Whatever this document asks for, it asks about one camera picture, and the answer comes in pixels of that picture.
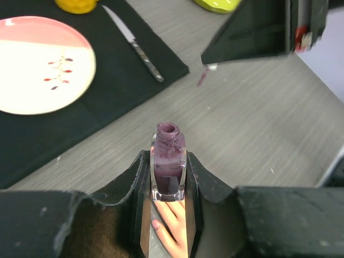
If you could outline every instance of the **purple nail polish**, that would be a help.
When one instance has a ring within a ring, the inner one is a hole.
[[[153,200],[184,199],[186,162],[184,134],[173,123],[159,123],[150,148]]]

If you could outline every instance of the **human hand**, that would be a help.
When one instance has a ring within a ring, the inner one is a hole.
[[[188,242],[185,201],[154,202],[154,204],[172,234],[168,232],[163,223],[152,218],[152,226],[157,237],[173,258],[187,258]]]

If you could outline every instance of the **yellow object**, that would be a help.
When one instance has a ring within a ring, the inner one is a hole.
[[[229,13],[237,8],[241,0],[194,0],[197,4],[211,12]]]
[[[55,0],[55,3],[63,11],[74,13],[76,15],[82,15],[92,11],[98,0]]]

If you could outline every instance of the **bottle neck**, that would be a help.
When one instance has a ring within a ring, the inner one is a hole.
[[[165,145],[173,145],[180,133],[179,128],[173,123],[160,123],[157,125],[156,137]]]

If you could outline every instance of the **knife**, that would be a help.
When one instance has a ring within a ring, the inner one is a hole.
[[[117,25],[123,36],[126,38],[126,40],[132,45],[136,53],[139,55],[141,60],[144,62],[150,73],[154,76],[154,78],[158,82],[163,82],[164,78],[161,76],[159,71],[155,68],[155,66],[151,63],[148,56],[145,54],[145,52],[142,50],[142,48],[137,44],[136,38],[133,35],[133,33],[129,30],[129,28],[124,24],[124,22],[115,14],[110,8],[108,8],[105,5],[102,5],[104,10],[108,13],[110,18],[113,20],[113,22]]]

